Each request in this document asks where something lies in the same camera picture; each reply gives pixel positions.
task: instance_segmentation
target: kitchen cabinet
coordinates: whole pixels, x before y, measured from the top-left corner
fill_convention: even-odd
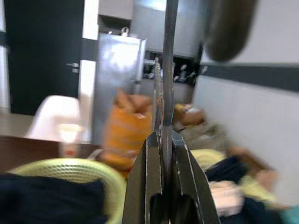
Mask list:
[[[135,5],[131,32],[147,39],[147,50],[163,52],[165,11]],[[199,13],[178,13],[174,55],[195,57],[200,44]]]
[[[99,0],[99,15],[131,20],[133,11],[134,0]]]

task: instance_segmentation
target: black stripe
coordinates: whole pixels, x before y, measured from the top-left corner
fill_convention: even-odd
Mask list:
[[[299,67],[295,66],[202,65],[200,75],[299,92]]]
[[[98,41],[82,38],[81,60],[97,61]]]
[[[0,45],[7,45],[6,32],[0,31]]]

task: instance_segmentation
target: floor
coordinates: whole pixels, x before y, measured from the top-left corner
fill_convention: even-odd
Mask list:
[[[34,116],[0,113],[0,135],[24,137]]]

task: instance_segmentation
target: black towel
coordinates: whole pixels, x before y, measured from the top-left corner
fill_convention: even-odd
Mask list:
[[[103,224],[101,180],[0,175],[0,224]]]

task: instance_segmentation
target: door handle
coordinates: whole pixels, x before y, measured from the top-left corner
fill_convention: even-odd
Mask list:
[[[66,63],[67,66],[72,66],[74,68],[79,68],[79,64],[78,63]]]

